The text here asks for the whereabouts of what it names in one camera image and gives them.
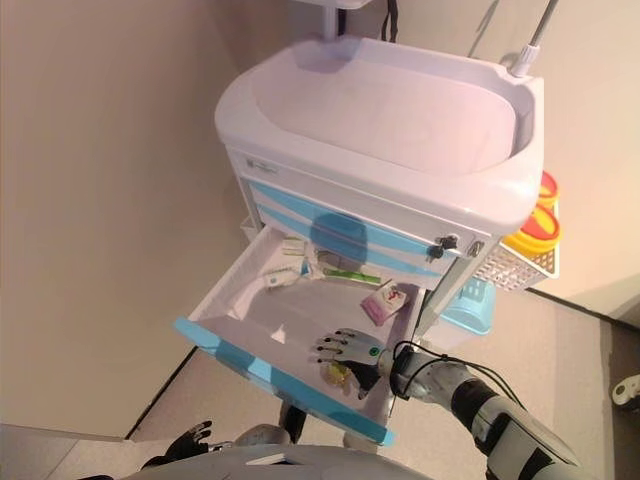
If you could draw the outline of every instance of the yellow container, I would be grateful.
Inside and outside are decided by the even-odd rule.
[[[551,210],[558,200],[558,183],[549,173],[542,172],[538,203]]]
[[[553,250],[559,241],[558,220],[551,210],[540,204],[520,230],[502,239],[505,245],[528,258]]]

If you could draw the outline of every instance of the robotic arm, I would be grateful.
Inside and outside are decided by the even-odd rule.
[[[342,329],[325,337],[318,350],[319,362],[338,362],[351,369],[361,397],[384,378],[400,398],[437,403],[453,413],[487,456],[491,480],[593,478],[560,438],[473,375],[467,362],[417,348],[407,345],[392,352],[369,335]]]

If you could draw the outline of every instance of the black knob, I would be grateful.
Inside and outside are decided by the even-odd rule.
[[[442,258],[444,255],[444,247],[442,245],[433,245],[427,250],[427,254],[431,258]]]
[[[452,250],[454,248],[458,248],[458,237],[455,235],[447,235],[440,239],[440,245],[445,250]]]

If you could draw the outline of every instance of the white basket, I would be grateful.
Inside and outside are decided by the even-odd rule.
[[[558,202],[553,207],[558,218]],[[489,254],[474,277],[504,290],[524,290],[547,278],[560,275],[560,245],[550,252],[527,258],[500,243]]]

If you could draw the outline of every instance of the blue drawer trim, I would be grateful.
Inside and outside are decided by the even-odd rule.
[[[221,363],[267,392],[339,428],[364,435],[380,445],[388,446],[393,443],[393,433],[382,425],[232,345],[197,323],[180,317],[175,321],[174,327],[209,355],[215,356]]]
[[[385,248],[423,256],[427,253],[426,245],[376,225],[362,222],[261,183],[251,182],[251,186],[292,212],[312,222],[319,222],[322,228],[335,231],[351,240],[364,241],[365,244],[371,242]]]
[[[319,247],[326,248],[333,253],[342,255],[343,257],[349,258],[356,262],[371,263],[399,272],[424,275],[428,277],[439,278],[442,276],[442,274],[440,273],[432,272],[431,270],[427,270],[425,268],[421,268],[416,265],[412,265],[410,263],[390,257],[389,255],[376,252],[375,250],[368,249],[366,245],[354,243],[350,240],[336,237],[334,234],[324,230],[323,228],[316,228],[314,226],[307,225],[281,212],[277,212],[272,208],[265,207],[264,205],[258,204],[257,207],[260,212],[269,215],[297,234],[311,239],[311,241]]]

